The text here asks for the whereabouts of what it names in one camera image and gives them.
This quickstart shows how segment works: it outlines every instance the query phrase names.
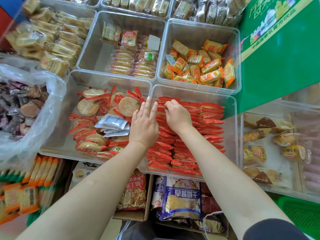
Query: hand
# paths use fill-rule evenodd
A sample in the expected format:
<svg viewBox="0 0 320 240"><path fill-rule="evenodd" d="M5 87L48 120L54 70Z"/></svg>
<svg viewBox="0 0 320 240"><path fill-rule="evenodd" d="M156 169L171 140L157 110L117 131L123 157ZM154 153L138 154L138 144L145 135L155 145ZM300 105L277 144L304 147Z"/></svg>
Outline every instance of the hand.
<svg viewBox="0 0 320 240"><path fill-rule="evenodd" d="M176 100L167 101L164 105L167 124L179 135L183 130L192 127L190 113Z"/></svg>
<svg viewBox="0 0 320 240"><path fill-rule="evenodd" d="M152 147L159 137L159 125L156 121L158 103L150 111L151 98L141 104L140 110L133 113L129 141L140 141L147 149Z"/></svg>

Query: green plastic basket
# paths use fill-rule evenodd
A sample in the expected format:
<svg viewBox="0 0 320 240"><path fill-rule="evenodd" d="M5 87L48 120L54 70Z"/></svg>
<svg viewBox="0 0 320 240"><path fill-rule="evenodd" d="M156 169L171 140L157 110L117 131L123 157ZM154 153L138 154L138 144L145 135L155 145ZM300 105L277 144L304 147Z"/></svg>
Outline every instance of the green plastic basket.
<svg viewBox="0 0 320 240"><path fill-rule="evenodd" d="M320 240L320 204L282 196L277 205L303 233Z"/></svg>

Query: yellow stripe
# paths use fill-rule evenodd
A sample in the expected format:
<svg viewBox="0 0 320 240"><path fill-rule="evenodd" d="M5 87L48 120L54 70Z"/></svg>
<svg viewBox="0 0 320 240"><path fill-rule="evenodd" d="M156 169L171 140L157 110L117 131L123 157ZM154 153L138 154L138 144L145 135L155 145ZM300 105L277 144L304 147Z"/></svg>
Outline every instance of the yellow stripe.
<svg viewBox="0 0 320 240"><path fill-rule="evenodd" d="M293 19L299 12L301 12L307 5L309 5L313 0L300 0L296 5L293 6L286 14L282 16L280 20L277 21L276 24L278 24L278 27L273 30L271 34L269 34L267 37L265 37L258 45L253 44L249 48L247 48L244 52L241 53L241 61L243 62L245 59L247 59L253 52L255 52L262 44L264 44L268 39L270 39L276 32L278 32L283 26L285 26L291 19ZM295 10L295 12L284 19L285 16L290 13L292 10Z"/></svg>

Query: bracelet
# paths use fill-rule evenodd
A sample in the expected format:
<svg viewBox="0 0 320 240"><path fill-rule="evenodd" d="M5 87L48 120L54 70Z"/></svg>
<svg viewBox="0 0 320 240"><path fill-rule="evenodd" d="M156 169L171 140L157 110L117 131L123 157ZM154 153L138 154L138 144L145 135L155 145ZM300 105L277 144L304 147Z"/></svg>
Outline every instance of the bracelet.
<svg viewBox="0 0 320 240"><path fill-rule="evenodd" d="M136 141L136 142L140 142L142 145L144 145L146 147L146 150L148 150L147 146L145 144L143 144L141 141L138 141L138 140L132 140L132 141L129 141L130 142L133 142L133 141Z"/></svg>

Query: person's right hand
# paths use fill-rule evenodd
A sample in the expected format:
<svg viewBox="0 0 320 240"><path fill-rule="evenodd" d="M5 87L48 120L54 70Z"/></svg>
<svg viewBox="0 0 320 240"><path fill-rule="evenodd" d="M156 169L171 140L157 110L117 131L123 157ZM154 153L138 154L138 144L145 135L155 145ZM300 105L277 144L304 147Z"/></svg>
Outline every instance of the person's right hand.
<svg viewBox="0 0 320 240"><path fill-rule="evenodd" d="M190 113L176 100L167 101L164 105L167 124L178 135L185 129L192 127Z"/></svg>

